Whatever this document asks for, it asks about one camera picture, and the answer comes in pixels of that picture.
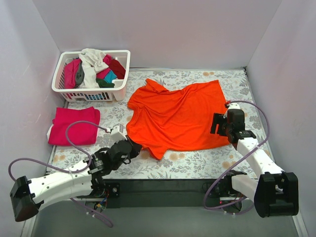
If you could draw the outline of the orange t shirt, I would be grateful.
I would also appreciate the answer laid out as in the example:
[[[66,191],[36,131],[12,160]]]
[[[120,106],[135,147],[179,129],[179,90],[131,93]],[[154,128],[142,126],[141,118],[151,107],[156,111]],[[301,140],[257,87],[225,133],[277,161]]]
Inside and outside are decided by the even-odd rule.
[[[194,83],[169,91],[154,80],[138,88],[127,106],[133,111],[127,135],[162,159],[166,151],[197,151],[228,145],[228,139],[210,132],[213,115],[223,114],[226,99],[218,80]]]

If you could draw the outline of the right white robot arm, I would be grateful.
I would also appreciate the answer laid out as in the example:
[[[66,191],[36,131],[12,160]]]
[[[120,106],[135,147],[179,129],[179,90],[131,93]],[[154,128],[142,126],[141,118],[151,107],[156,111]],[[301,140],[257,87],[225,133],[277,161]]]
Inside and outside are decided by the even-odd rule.
[[[250,199],[262,218],[298,214],[298,177],[293,172],[285,172],[260,149],[255,134],[245,129],[244,112],[237,104],[224,114],[214,114],[210,132],[227,137],[258,178],[255,181],[243,171],[228,170],[213,187],[229,196],[240,193]]]

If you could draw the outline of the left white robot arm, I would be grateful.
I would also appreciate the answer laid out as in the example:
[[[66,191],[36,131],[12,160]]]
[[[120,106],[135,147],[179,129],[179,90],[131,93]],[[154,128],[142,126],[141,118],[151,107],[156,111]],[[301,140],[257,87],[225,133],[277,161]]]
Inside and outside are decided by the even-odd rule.
[[[15,221],[28,220],[40,210],[70,198],[117,198],[119,184],[108,183],[104,177],[122,164],[129,164],[141,149],[140,144],[127,138],[109,148],[99,149],[66,172],[57,171],[33,179],[17,178],[10,192]]]

